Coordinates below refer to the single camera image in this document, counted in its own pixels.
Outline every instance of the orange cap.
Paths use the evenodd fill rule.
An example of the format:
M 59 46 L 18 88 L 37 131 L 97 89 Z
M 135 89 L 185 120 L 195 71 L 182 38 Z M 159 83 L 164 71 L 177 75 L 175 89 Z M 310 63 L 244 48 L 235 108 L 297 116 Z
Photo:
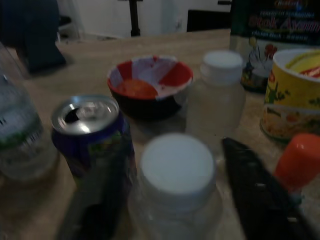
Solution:
M 298 134 L 284 150 L 274 176 L 289 191 L 309 184 L 320 173 L 320 137 Z

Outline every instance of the bowl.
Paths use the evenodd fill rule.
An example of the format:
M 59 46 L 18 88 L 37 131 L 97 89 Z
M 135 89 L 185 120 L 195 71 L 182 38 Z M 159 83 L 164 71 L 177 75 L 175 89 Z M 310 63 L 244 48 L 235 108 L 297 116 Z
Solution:
M 158 121 L 177 113 L 187 101 L 193 72 L 170 56 L 146 56 L 113 68 L 107 84 L 120 109 L 129 117 Z

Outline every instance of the soda can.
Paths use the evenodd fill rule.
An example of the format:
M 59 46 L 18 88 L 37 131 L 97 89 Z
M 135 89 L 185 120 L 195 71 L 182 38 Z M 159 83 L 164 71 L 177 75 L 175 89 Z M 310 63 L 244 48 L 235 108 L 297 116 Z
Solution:
M 137 175 L 129 123 L 118 103 L 104 95 L 73 96 L 53 112 L 52 141 L 64 155 L 75 182 L 103 161 L 125 140 L 132 148 L 126 154 L 125 182 L 128 190 Z

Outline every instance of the wooden table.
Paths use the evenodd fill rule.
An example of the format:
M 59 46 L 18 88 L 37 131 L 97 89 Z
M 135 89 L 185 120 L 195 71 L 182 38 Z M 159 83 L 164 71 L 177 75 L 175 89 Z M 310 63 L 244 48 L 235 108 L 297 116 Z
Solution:
M 61 52 L 68 65 L 33 76 L 24 82 L 45 126 L 50 128 L 54 108 L 73 95 L 110 95 L 106 83 L 108 70 L 122 61 L 143 55 L 173 55 L 189 65 L 195 78 L 200 75 L 203 55 L 210 50 L 227 49 L 228 30 L 181 33 L 157 37 L 139 37 L 92 43 L 62 44 Z M 282 153 L 281 147 L 269 141 L 259 129 L 262 95 L 247 93 L 241 125 L 236 138 L 259 153 L 269 170 L 273 170 Z M 171 119 L 154 124 L 131 121 L 132 138 L 139 160 L 145 144 L 153 137 L 167 132 L 183 132 L 183 111 Z M 224 203 L 218 240 L 242 239 L 242 233 L 232 207 L 230 191 L 224 176 L 217 180 Z M 304 211 L 313 220 L 320 220 L 319 186 L 317 179 L 305 190 Z M 15 186 L 5 182 L 0 188 L 0 225 L 11 235 L 9 239 L 52 240 L 62 221 L 76 186 L 62 158 L 58 166 L 40 183 L 33 186 Z M 124 211 L 115 239 L 131 238 L 131 224 Z

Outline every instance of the food can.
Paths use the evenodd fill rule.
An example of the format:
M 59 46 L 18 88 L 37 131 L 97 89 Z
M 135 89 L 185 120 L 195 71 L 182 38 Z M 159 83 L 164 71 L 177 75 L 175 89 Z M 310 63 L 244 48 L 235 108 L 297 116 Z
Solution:
M 273 140 L 288 143 L 299 133 L 320 134 L 320 80 L 292 68 L 299 56 L 312 52 L 292 49 L 274 55 L 260 122 L 262 131 Z
M 97 161 L 119 149 L 111 146 L 130 141 L 131 150 L 123 154 L 127 156 L 125 182 L 131 187 L 137 170 L 130 126 L 113 98 L 73 96 L 57 107 L 51 121 L 53 144 L 65 156 L 77 185 Z

